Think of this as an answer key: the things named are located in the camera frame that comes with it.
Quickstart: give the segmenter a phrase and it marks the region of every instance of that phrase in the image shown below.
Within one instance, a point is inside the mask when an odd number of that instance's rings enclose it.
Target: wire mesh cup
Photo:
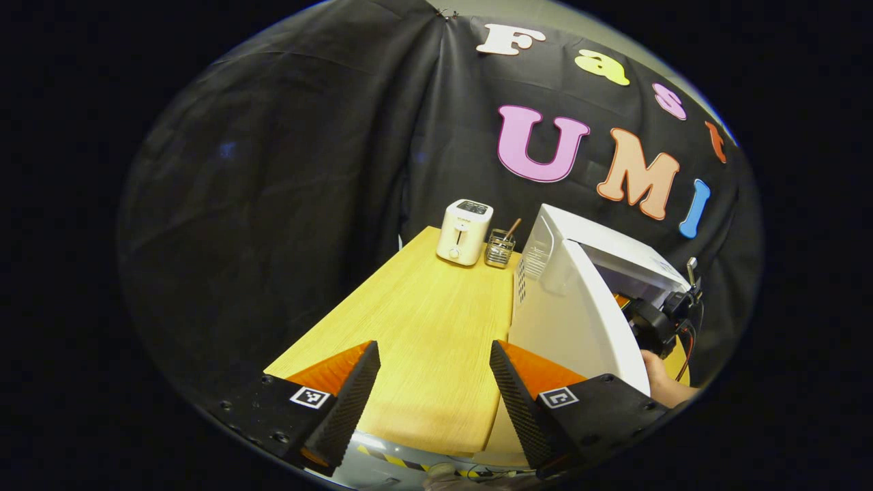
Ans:
[[[488,266],[506,268],[512,250],[515,249],[515,236],[506,238],[506,231],[491,229],[488,237],[488,248],[485,250],[485,264]]]

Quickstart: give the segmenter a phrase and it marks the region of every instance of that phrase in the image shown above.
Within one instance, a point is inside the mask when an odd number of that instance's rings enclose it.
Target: pink letter u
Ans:
[[[527,156],[527,145],[531,140],[533,125],[543,121],[542,114],[519,106],[502,106],[499,112],[503,116],[503,129],[500,131],[497,154],[510,172],[539,183],[554,183],[570,174],[579,141],[591,132],[588,126],[569,118],[555,118],[554,126],[560,129],[558,149],[554,160],[539,163]]]

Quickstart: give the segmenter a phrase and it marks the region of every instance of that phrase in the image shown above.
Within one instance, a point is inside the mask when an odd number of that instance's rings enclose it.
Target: human hand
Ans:
[[[643,355],[646,373],[649,375],[651,397],[657,402],[672,408],[687,401],[697,393],[697,389],[680,384],[670,378],[663,365],[663,360],[658,355],[646,349],[641,349],[640,353]]]

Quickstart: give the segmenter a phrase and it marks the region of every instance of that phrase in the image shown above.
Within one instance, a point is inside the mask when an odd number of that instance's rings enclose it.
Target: white toaster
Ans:
[[[479,260],[494,209],[487,204],[459,199],[445,209],[436,255],[464,266]]]

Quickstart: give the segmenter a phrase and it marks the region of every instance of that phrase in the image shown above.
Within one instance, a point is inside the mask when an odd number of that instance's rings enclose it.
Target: wooden table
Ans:
[[[506,269],[481,257],[460,266],[437,256],[439,233],[422,231],[265,373],[289,377],[376,340],[382,368],[360,431],[433,453],[472,457],[487,450],[518,462],[521,445],[488,361],[491,342],[507,339],[520,254],[512,254]],[[666,361],[669,373],[678,373],[681,351]]]

